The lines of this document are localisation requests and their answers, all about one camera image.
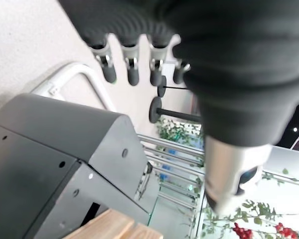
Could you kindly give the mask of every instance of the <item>black disc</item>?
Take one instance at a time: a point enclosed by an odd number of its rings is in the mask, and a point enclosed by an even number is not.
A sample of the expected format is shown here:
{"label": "black disc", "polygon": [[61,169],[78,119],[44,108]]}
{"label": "black disc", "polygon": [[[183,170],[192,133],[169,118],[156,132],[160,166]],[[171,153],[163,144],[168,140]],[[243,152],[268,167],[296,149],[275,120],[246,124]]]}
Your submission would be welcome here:
{"label": "black disc", "polygon": [[160,115],[157,113],[157,108],[161,108],[161,99],[160,99],[160,97],[156,96],[151,101],[151,104],[149,107],[149,121],[151,123],[156,123],[160,117]]}
{"label": "black disc", "polygon": [[157,87],[157,95],[163,97],[166,91],[166,76],[162,76],[161,84]]}

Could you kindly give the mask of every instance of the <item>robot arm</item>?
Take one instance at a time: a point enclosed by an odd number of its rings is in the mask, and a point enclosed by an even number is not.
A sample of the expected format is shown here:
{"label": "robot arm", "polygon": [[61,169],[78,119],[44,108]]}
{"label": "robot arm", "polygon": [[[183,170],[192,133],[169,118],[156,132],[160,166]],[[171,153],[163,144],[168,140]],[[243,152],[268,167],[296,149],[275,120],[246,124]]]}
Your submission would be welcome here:
{"label": "robot arm", "polygon": [[108,33],[124,48],[149,35],[155,86],[166,46],[180,35],[173,53],[190,63],[176,69],[200,103],[209,204],[227,213],[242,202],[299,104],[299,0],[60,2],[94,49]]}

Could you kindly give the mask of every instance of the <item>red berry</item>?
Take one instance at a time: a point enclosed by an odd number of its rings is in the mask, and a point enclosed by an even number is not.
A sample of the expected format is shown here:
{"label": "red berry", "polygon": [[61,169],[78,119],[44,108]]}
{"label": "red berry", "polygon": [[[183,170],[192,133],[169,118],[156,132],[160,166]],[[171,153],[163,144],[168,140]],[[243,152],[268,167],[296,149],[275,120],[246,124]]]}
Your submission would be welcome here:
{"label": "red berry", "polygon": [[293,233],[291,234],[291,238],[296,239],[296,238],[297,238],[297,234],[296,234],[295,232],[293,232]]}
{"label": "red berry", "polygon": [[291,235],[291,229],[290,228],[284,228],[284,231],[283,231],[284,233],[285,233],[285,237],[288,237],[288,236],[290,236]]}

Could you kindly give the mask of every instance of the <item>metal handrail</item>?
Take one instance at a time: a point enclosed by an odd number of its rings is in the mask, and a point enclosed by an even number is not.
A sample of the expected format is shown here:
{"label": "metal handrail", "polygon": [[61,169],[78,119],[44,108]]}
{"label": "metal handrail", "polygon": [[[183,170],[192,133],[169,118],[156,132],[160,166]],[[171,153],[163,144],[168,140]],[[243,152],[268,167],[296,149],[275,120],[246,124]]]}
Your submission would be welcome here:
{"label": "metal handrail", "polygon": [[168,200],[170,202],[173,202],[173,203],[175,203],[177,205],[180,205],[180,206],[188,208],[188,209],[194,209],[194,208],[196,208],[195,205],[188,204],[186,202],[183,202],[183,201],[181,201],[181,200],[179,200],[177,198],[171,197],[171,196],[169,196],[169,195],[167,195],[165,193],[162,193],[162,192],[159,192],[157,196],[159,198],[164,198],[164,199],[166,199],[166,200]]}
{"label": "metal handrail", "polygon": [[39,86],[37,86],[32,91],[32,93],[40,96],[63,100],[59,93],[61,88],[78,74],[83,74],[84,76],[86,76],[94,92],[100,99],[104,109],[116,112],[116,108],[112,103],[110,96],[107,94],[107,91],[100,81],[97,73],[89,66],[79,62],[73,62],[63,66],[62,68],[57,70],[49,79],[43,81]]}
{"label": "metal handrail", "polygon": [[152,143],[152,144],[156,144],[156,145],[167,147],[167,148],[172,148],[179,152],[191,154],[193,156],[200,157],[201,155],[204,154],[204,151],[201,149],[190,147],[190,146],[185,146],[185,145],[182,145],[180,143],[176,143],[176,142],[173,142],[170,140],[161,139],[161,138],[153,138],[153,137],[145,136],[142,134],[138,134],[138,136],[139,136],[140,140],[143,142]]}
{"label": "metal handrail", "polygon": [[198,184],[197,184],[196,181],[191,180],[191,179],[189,179],[189,178],[185,178],[185,177],[183,177],[183,176],[180,176],[180,175],[178,175],[178,174],[176,174],[176,173],[173,173],[173,172],[171,172],[171,171],[169,171],[169,170],[166,170],[166,169],[163,169],[163,168],[158,168],[158,167],[155,167],[155,166],[153,166],[153,170],[155,170],[156,172],[160,172],[160,173],[169,175],[169,176],[171,176],[171,177],[177,178],[177,179],[182,180],[182,181],[184,181],[184,182],[186,182],[186,183],[189,183],[189,184],[198,186]]}
{"label": "metal handrail", "polygon": [[196,170],[194,168],[184,167],[184,166],[179,165],[179,164],[177,164],[177,163],[175,163],[173,161],[170,161],[168,159],[158,158],[156,156],[149,156],[149,155],[147,155],[147,158],[148,158],[148,160],[152,160],[152,161],[157,162],[157,163],[162,163],[162,164],[169,165],[169,166],[171,166],[173,168],[182,170],[182,171],[184,171],[186,173],[189,173],[189,174],[192,174],[192,175],[196,175],[198,177],[201,177],[201,176],[205,175],[205,173],[203,173],[201,171],[198,171],[198,170]]}
{"label": "metal handrail", "polygon": [[146,151],[146,152],[150,152],[150,153],[153,153],[155,155],[161,156],[161,157],[165,157],[165,158],[168,158],[168,159],[174,159],[174,160],[182,162],[182,163],[194,164],[194,165],[200,165],[201,164],[201,162],[199,160],[196,160],[196,159],[185,158],[185,157],[182,157],[182,156],[178,156],[178,155],[175,155],[175,154],[170,154],[170,153],[167,153],[167,152],[159,151],[157,149],[149,148],[149,147],[146,147],[146,146],[143,146],[143,150]]}

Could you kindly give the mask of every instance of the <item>white wall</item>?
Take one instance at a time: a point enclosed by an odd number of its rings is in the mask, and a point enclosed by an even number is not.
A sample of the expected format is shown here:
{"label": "white wall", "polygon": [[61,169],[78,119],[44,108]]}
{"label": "white wall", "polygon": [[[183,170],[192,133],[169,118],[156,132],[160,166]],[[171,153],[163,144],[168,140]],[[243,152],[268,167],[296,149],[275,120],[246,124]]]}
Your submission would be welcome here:
{"label": "white wall", "polygon": [[[173,40],[174,44],[178,41],[177,37]],[[131,117],[138,132],[155,135],[155,126],[148,120],[157,92],[149,80],[147,39],[140,39],[140,83],[136,87],[127,82],[116,38],[110,36],[109,42],[118,77],[114,85],[104,80],[100,66],[56,0],[0,0],[0,107],[20,92],[31,91],[65,63],[79,61],[97,71],[118,111]],[[164,69],[169,85],[173,85],[172,71]],[[101,107],[83,77],[75,77],[62,93],[69,101]],[[167,90],[163,106],[188,113],[190,100],[189,91]]]}

